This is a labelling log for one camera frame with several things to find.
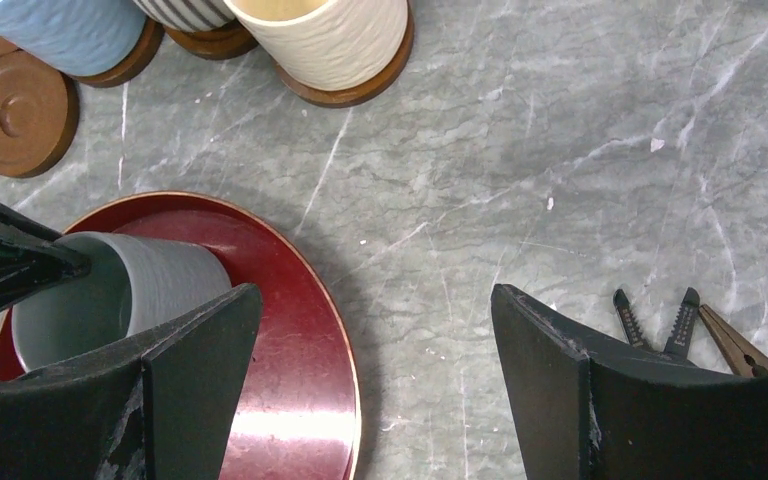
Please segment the grey ribbed mug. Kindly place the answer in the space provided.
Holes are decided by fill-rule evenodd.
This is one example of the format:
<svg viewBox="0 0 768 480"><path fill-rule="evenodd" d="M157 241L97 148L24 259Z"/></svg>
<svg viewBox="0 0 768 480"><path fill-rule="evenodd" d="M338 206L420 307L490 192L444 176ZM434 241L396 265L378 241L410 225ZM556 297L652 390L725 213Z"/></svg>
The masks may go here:
<svg viewBox="0 0 768 480"><path fill-rule="evenodd" d="M220 0L134 0L151 19L182 32L207 32L235 19Z"/></svg>

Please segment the grey-green mug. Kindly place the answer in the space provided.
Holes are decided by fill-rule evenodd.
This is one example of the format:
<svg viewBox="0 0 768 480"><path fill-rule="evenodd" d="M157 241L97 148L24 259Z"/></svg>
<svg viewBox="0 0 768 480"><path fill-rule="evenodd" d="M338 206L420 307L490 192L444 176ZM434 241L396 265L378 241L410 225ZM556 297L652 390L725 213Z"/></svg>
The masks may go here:
<svg viewBox="0 0 768 480"><path fill-rule="evenodd" d="M199 245L100 232L56 243L88 256L91 268L12 308L13 344L25 371L151 329L232 287L221 262Z"/></svg>

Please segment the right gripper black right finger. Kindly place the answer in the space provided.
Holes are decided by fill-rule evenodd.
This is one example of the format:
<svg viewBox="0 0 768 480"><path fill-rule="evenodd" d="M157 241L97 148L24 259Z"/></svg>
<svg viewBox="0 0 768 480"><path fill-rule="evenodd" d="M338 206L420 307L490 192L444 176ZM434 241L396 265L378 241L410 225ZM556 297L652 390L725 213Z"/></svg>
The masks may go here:
<svg viewBox="0 0 768 480"><path fill-rule="evenodd" d="M509 284L491 317L531 479L768 479L768 376L735 375L699 315L680 363Z"/></svg>

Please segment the cream yellow mug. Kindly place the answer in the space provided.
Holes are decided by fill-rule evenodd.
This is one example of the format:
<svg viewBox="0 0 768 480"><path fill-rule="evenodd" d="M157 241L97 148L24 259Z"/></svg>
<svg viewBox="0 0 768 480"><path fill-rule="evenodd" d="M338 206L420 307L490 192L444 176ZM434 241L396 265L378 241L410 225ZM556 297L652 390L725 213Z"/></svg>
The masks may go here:
<svg viewBox="0 0 768 480"><path fill-rule="evenodd" d="M228 1L227 7L283 70L323 91L360 85L402 43L405 0Z"/></svg>

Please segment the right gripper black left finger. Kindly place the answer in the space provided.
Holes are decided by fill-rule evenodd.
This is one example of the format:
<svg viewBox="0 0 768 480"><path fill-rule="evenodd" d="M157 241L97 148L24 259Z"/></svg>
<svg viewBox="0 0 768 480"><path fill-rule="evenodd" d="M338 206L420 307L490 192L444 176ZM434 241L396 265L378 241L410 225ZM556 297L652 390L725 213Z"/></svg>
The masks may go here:
<svg viewBox="0 0 768 480"><path fill-rule="evenodd" d="M0 479L216 479L260 325L237 286L157 327L0 381Z"/></svg>

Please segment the blue mug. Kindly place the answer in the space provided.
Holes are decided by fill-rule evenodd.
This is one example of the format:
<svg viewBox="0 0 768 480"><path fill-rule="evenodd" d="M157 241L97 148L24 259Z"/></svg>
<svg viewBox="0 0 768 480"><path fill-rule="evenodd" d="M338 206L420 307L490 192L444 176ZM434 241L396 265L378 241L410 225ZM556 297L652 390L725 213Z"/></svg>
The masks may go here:
<svg viewBox="0 0 768 480"><path fill-rule="evenodd" d="M0 37L72 76L119 64L146 21L129 0L0 0Z"/></svg>

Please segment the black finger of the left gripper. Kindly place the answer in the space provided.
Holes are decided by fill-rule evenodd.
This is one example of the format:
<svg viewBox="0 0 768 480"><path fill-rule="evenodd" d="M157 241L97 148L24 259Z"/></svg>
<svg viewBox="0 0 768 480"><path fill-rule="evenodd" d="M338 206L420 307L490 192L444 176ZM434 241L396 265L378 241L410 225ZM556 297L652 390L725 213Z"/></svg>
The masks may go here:
<svg viewBox="0 0 768 480"><path fill-rule="evenodd" d="M58 244L62 237L0 203L0 311L91 271L89 256Z"/></svg>

